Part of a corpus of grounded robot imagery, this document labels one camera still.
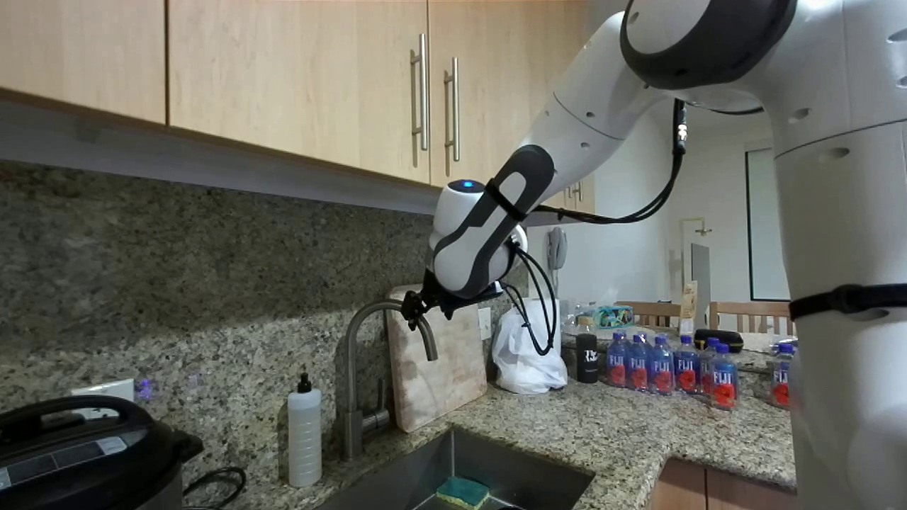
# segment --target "outlet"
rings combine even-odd
[[[99,383],[99,386],[71,389],[68,395],[104,395],[104,396],[118,396],[118,399],[136,403],[136,383],[132,380],[109,380],[109,383]],[[75,414],[81,414],[85,420],[116,416],[114,412],[104,412],[104,409],[78,409]]]
[[[488,341],[491,337],[491,308],[479,305],[479,337]]]

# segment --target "stainless steel sink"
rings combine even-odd
[[[434,490],[447,480],[461,477],[491,490],[493,507],[544,507],[566,510],[588,487],[593,477],[508,444],[481,440],[466,430],[447,430],[418,450],[400,457],[350,487],[335,494],[325,510],[427,510],[440,507]]]

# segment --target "white wall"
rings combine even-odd
[[[665,210],[642,223],[564,223],[566,266],[559,276],[566,300],[678,300],[679,220],[706,223],[697,244],[710,259],[710,300],[747,300],[746,150],[767,147],[764,116],[693,116],[679,182]],[[639,118],[622,147],[595,172],[598,212],[622,215],[659,193],[668,175],[668,108]],[[544,232],[533,226],[533,253]]]

